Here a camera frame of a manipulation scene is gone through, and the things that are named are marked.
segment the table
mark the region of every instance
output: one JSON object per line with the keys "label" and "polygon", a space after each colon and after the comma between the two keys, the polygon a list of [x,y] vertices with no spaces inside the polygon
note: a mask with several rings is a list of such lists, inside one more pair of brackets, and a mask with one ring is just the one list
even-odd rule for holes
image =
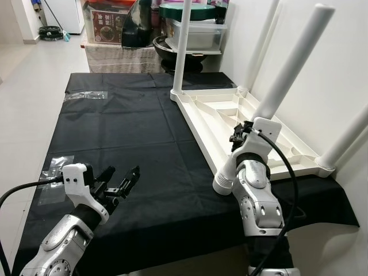
{"label": "table", "polygon": [[[116,186],[129,168],[141,169],[129,197],[97,228],[78,264],[81,275],[119,275],[246,242],[235,198],[213,191],[213,174],[176,103],[170,101],[173,79],[165,73],[70,77],[67,97],[104,91],[105,99],[64,102],[44,170],[52,158],[72,155],[74,163],[90,163],[95,175],[107,166],[116,167],[109,182]],[[186,74],[183,81],[183,88],[190,90],[232,86],[222,73]],[[308,175],[299,177],[298,184],[306,219],[295,221],[293,228],[318,222],[359,225],[344,190],[332,178]],[[289,179],[273,182],[273,190],[292,200]],[[13,275],[73,209],[67,197],[39,205],[41,195],[42,189],[36,189]],[[288,205],[282,202],[282,207],[287,216]]]}

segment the white tile floor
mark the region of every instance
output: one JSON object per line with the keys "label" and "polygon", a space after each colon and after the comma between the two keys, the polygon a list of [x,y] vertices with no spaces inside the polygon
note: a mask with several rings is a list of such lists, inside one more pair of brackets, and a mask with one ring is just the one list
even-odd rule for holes
{"label": "white tile floor", "polygon": [[[25,50],[0,47],[6,52],[0,56],[0,194],[38,179],[69,76],[89,72],[81,38],[40,41]],[[0,239],[11,266],[33,193],[19,191],[0,211]]]}
{"label": "white tile floor", "polygon": [[0,77],[4,81],[35,45],[0,45]]}

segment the white wall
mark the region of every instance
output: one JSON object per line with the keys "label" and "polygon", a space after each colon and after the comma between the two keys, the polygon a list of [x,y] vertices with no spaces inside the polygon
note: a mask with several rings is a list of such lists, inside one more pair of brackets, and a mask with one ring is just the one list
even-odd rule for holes
{"label": "white wall", "polygon": [[33,9],[30,0],[11,0],[24,40],[38,38],[39,27],[42,26],[39,15]]}
{"label": "white wall", "polygon": [[[237,85],[243,80],[253,0],[231,0],[229,39],[220,71]],[[316,0],[284,0],[279,23],[252,90],[261,100],[308,20]],[[277,116],[318,154],[368,102],[368,1],[323,0],[336,13],[280,106]],[[333,176],[344,187],[360,229],[319,224],[290,233],[290,245],[302,275],[368,275],[367,194],[368,130],[343,156]]]}
{"label": "white wall", "polygon": [[22,34],[10,0],[1,1],[0,44],[23,44]]}

